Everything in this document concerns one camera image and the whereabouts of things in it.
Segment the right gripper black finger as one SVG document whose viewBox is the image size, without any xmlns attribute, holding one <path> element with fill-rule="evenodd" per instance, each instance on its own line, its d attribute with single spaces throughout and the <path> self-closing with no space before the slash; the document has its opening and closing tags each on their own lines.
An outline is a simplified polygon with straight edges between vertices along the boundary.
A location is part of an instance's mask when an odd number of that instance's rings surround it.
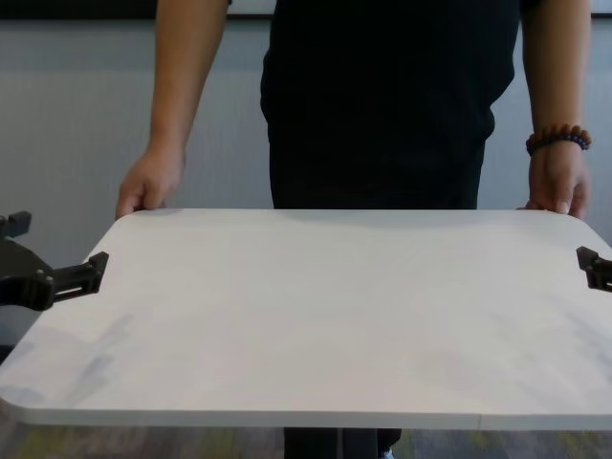
<svg viewBox="0 0 612 459">
<path fill-rule="evenodd" d="M 589 289 L 611 292 L 612 262 L 586 247 L 576 250 L 579 268 L 585 273 Z"/>
</svg>

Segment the person's right hand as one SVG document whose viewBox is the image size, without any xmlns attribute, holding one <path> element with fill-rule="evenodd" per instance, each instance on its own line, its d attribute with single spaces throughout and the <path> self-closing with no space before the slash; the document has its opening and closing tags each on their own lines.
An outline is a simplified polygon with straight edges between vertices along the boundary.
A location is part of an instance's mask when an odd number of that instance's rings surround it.
<svg viewBox="0 0 612 459">
<path fill-rule="evenodd" d="M 120 185 L 116 219 L 161 208 L 180 185 L 185 163 L 185 149 L 180 144 L 151 141 Z"/>
</svg>

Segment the person's left hand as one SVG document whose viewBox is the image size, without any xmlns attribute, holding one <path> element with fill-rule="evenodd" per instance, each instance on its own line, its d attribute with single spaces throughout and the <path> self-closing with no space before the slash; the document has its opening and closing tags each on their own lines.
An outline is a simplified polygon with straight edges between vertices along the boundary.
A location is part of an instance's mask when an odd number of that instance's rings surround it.
<svg viewBox="0 0 612 459">
<path fill-rule="evenodd" d="M 529 189 L 523 209 L 547 210 L 582 220 L 590 197 L 582 150 L 569 142 L 538 149 L 530 160 Z"/>
</svg>

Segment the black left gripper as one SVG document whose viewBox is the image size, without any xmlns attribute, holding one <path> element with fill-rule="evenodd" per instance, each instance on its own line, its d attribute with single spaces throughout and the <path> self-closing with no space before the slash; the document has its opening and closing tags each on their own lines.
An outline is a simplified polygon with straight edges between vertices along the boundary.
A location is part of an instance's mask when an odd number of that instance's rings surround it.
<svg viewBox="0 0 612 459">
<path fill-rule="evenodd" d="M 32 215 L 19 211 L 0 216 L 0 238 L 30 230 Z M 99 291 L 109 254 L 101 251 L 80 265 L 52 270 L 31 250 L 12 239 L 1 240 L 1 306 L 46 311 L 53 303 Z"/>
</svg>

